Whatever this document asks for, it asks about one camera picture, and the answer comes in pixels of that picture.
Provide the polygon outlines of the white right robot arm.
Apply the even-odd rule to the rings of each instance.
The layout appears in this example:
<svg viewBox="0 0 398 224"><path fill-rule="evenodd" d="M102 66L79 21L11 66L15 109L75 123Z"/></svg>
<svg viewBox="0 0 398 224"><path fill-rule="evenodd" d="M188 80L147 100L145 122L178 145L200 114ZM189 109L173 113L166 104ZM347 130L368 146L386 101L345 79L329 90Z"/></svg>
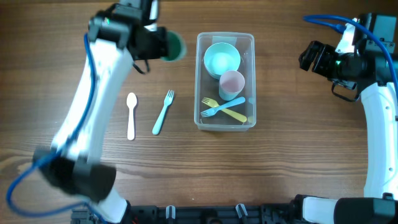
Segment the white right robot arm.
<svg viewBox="0 0 398 224"><path fill-rule="evenodd" d="M397 55L386 59L376 45L339 53L313 41L299 63L333 85L357 90L366 115L368 171L362 198L298 195L295 218L309 223L397 223L397 97L391 75L397 71Z"/></svg>

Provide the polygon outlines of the pink plastic cup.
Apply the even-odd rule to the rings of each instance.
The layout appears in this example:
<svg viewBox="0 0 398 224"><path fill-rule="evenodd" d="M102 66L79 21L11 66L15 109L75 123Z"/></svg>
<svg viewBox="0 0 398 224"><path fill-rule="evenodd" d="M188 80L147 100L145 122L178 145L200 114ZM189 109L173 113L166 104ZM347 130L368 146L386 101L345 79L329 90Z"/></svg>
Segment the pink plastic cup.
<svg viewBox="0 0 398 224"><path fill-rule="evenodd" d="M237 94L243 90L246 81L240 72L229 70L222 74L219 84L223 92Z"/></svg>

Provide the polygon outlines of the blue plastic fork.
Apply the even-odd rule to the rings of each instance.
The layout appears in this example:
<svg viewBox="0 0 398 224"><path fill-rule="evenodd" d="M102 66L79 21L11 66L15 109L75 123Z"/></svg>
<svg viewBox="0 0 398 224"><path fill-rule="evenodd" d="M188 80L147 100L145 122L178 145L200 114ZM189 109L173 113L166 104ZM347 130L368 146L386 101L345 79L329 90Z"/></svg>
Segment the blue plastic fork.
<svg viewBox="0 0 398 224"><path fill-rule="evenodd" d="M200 113L200 115L202 117L214 116L215 114L217 114L217 112L222 111L223 109L229 109L232 106L237 106L237 105L243 104L245 101L246 101L245 97L239 97L239 98L231 100L223 105L219 105L216 108L210 107L209 109L202 111Z"/></svg>

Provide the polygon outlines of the blue plastic cup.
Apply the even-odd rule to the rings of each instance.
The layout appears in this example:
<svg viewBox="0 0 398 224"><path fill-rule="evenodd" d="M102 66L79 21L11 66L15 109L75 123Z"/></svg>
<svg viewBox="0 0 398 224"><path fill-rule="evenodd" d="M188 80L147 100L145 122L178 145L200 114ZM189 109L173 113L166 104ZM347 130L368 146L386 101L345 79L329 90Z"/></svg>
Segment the blue plastic cup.
<svg viewBox="0 0 398 224"><path fill-rule="evenodd" d="M219 85L219 96L225 101L231 101L236 98L242 90L243 87L239 85Z"/></svg>

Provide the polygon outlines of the white plastic spoon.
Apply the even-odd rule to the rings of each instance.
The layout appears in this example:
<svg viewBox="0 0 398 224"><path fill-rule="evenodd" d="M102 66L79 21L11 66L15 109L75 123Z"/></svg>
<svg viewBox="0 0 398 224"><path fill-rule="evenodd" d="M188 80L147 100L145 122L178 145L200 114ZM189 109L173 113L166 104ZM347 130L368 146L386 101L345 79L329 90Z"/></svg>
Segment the white plastic spoon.
<svg viewBox="0 0 398 224"><path fill-rule="evenodd" d="M132 141L135 139L134 110L137 106L137 96L134 93L129 93L127 96L126 104L129 109L127 139Z"/></svg>

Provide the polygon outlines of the green plastic fork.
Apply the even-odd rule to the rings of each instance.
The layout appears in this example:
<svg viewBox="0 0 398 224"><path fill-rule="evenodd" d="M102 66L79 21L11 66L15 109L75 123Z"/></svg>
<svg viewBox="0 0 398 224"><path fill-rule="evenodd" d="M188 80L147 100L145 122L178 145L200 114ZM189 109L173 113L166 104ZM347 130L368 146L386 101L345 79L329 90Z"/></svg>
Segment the green plastic fork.
<svg viewBox="0 0 398 224"><path fill-rule="evenodd" d="M158 135L160 133L162 123L164 122L166 111L167 111L168 107L172 104L173 100L174 100L174 91L169 90L165 96L164 105L162 107L162 110L161 110L161 112L155 122L155 125L152 129L153 135Z"/></svg>

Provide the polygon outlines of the clear plastic storage container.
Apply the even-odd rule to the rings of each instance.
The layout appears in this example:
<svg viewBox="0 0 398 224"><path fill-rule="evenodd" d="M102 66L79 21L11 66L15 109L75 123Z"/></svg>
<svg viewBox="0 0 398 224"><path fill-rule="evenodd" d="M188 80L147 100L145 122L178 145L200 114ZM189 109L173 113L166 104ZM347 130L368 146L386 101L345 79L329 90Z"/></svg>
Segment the clear plastic storage container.
<svg viewBox="0 0 398 224"><path fill-rule="evenodd" d="M211 98L219 105L227 101L219 96L219 81L211 77L205 68L203 58L205 51L213 44L225 42L237 48L241 56L238 68L246 81L240 94L236 97L245 97L243 104L232 106L229 109L245 115L247 121L242 123L228 114L219 111L214 116L202 117L200 113L210 107L202 103L202 99ZM254 37L251 34L238 32L202 32L197 37L195 65L195 106L194 122L198 129L204 131L247 131L256 124L256 66Z"/></svg>

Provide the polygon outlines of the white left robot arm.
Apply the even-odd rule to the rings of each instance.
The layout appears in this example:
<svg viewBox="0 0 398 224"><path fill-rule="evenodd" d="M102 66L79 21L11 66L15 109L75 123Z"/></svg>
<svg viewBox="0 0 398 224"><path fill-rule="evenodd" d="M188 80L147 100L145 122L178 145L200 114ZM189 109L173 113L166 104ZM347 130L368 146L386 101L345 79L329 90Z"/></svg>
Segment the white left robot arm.
<svg viewBox="0 0 398 224"><path fill-rule="evenodd" d="M141 56L167 56L169 33L134 29L126 45L85 34L86 63L70 110L49 152L36 150L33 169L50 185L83 198L102 221L120 223L129 207L113 187L115 167L100 163L104 134L121 86Z"/></svg>

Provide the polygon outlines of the green plastic bowl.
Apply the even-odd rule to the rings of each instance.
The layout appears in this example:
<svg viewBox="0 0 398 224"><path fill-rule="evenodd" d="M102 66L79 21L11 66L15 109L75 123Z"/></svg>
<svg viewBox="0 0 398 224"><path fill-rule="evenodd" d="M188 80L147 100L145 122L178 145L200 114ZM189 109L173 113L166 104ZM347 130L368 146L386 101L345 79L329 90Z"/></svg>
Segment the green plastic bowl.
<svg viewBox="0 0 398 224"><path fill-rule="evenodd" d="M241 56L233 45L219 42L207 48L203 62L207 71L224 74L229 70L238 70Z"/></svg>

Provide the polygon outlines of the blue plastic bowl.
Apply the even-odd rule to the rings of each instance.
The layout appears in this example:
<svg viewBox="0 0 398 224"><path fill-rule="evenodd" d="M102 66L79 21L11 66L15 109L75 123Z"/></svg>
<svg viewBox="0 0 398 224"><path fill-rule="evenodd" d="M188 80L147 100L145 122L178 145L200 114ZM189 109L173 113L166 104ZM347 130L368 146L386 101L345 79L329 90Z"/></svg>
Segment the blue plastic bowl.
<svg viewBox="0 0 398 224"><path fill-rule="evenodd" d="M217 80L219 80L221 78L221 76L222 76L222 73L215 73L215 72L212 72L212 71L208 71L208 73L209 73L209 75L211 77L213 77L213 78L215 78Z"/></svg>

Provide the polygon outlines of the yellow plastic fork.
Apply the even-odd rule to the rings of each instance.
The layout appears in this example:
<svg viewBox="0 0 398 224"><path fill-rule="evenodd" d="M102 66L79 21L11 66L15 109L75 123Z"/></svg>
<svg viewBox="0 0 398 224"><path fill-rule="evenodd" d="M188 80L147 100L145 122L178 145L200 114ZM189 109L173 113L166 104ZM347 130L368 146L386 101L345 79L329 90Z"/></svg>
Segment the yellow plastic fork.
<svg viewBox="0 0 398 224"><path fill-rule="evenodd" d="M211 108L216 108L217 106L219 106L218 102L211 98L204 98L204 99L202 99L201 102ZM242 123L245 123L248 120L245 115L242 115L242 114L232 111L230 109L223 109L222 112L228 114L232 118L234 118Z"/></svg>

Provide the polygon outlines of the green plastic cup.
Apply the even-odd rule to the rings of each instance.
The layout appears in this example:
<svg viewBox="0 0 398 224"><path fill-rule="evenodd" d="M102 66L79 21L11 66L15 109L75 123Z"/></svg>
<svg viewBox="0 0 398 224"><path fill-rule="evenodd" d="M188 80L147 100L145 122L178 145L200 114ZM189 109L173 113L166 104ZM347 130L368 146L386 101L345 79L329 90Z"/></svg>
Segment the green plastic cup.
<svg viewBox="0 0 398 224"><path fill-rule="evenodd" d="M162 60L174 62L184 58L187 53L187 46L182 36L172 30L167 32L168 53Z"/></svg>

